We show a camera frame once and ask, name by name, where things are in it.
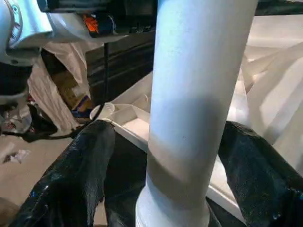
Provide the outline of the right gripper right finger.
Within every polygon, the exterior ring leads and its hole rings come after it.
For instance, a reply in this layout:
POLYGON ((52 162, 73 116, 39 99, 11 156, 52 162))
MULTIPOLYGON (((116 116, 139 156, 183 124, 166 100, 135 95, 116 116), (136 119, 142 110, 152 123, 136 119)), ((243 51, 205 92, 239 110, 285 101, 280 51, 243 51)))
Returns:
POLYGON ((219 158, 247 226, 303 225, 303 178, 263 137, 227 121, 219 158))

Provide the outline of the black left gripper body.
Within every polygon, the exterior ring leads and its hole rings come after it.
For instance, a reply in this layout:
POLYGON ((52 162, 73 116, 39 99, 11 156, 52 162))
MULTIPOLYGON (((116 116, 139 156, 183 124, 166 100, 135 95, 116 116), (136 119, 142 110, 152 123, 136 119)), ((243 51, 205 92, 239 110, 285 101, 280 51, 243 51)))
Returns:
POLYGON ((116 23, 107 13, 83 14, 83 21, 92 38, 116 35, 116 23))

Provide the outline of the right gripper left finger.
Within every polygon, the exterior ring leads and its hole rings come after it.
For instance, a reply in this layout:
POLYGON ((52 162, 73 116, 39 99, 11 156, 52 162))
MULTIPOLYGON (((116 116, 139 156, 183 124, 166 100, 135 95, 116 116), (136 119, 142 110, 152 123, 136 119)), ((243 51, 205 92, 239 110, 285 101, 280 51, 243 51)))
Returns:
POLYGON ((44 172, 11 227, 91 227, 104 198, 115 131, 106 121, 85 127, 44 172))

